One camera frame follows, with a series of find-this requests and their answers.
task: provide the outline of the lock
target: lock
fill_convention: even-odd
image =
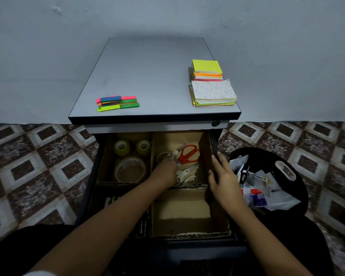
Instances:
[[[213,121],[211,125],[212,127],[217,127],[218,125],[220,125],[220,123],[220,121]]]

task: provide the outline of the red scissors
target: red scissors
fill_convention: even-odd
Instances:
[[[187,147],[193,147],[193,150],[189,151],[187,154],[184,154],[184,150],[185,148]],[[189,160],[195,153],[199,152],[199,149],[197,149],[197,146],[194,145],[194,144],[188,144],[188,145],[185,145],[184,148],[181,150],[181,154],[178,158],[178,166],[182,165],[182,164],[188,164],[188,163],[196,163],[198,162],[199,160],[199,157],[198,159],[196,160]]]

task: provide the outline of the scissors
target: scissors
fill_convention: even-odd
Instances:
[[[170,160],[175,160],[175,156],[177,154],[179,154],[179,152],[186,146],[186,143],[184,143],[182,146],[180,146],[178,149],[172,151],[172,152],[162,152],[160,154],[158,154],[157,158],[156,158],[156,162],[159,164],[160,162],[162,162],[162,160],[164,159],[164,157],[168,157]]]
[[[184,154],[184,150],[187,147],[193,147],[193,150],[189,151],[188,153]],[[185,145],[182,150],[181,154],[178,158],[178,166],[181,166],[182,164],[188,164],[188,163],[196,163],[199,160],[199,157],[196,160],[189,160],[195,153],[199,152],[199,149],[197,149],[197,146],[194,144],[188,144]]]
[[[191,175],[189,176],[189,174],[198,167],[198,163],[194,164],[190,167],[188,167],[187,169],[183,170],[183,171],[177,171],[176,172],[176,178],[177,178],[177,183],[175,184],[175,187],[190,187],[193,186],[194,184],[197,183],[198,179],[197,176],[195,175]]]

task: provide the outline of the white patterned notepad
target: white patterned notepad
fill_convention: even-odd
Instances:
[[[225,100],[225,102],[235,102],[237,96],[230,81],[192,81],[194,98],[196,100]]]

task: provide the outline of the hand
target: hand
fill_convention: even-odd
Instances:
[[[208,175],[210,189],[222,208],[230,215],[234,215],[236,212],[247,208],[247,205],[241,193],[238,179],[232,172],[230,164],[220,152],[217,153],[217,156],[221,164],[214,155],[212,155],[212,163],[219,180],[217,184],[214,174],[210,170]]]
[[[162,184],[164,190],[169,189],[176,184],[177,169],[178,164],[174,160],[165,157],[152,171],[149,179],[157,184]]]

